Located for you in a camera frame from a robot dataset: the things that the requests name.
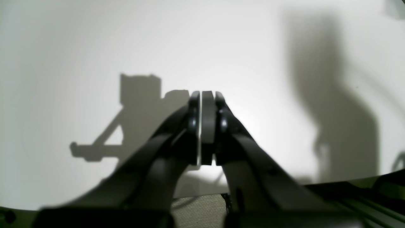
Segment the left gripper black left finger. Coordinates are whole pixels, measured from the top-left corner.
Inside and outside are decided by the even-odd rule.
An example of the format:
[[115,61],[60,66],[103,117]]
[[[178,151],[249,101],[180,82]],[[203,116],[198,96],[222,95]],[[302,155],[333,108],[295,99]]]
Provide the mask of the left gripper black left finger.
[[174,228],[172,198],[198,162],[200,92],[172,113],[110,177],[60,207],[42,209],[33,228]]

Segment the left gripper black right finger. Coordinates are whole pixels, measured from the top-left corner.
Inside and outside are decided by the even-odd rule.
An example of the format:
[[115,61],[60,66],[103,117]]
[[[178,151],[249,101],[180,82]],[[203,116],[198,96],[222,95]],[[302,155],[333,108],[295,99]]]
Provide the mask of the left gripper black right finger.
[[300,186],[253,139],[224,96],[203,91],[201,164],[215,160],[232,209],[225,228],[365,228],[356,214],[327,205]]

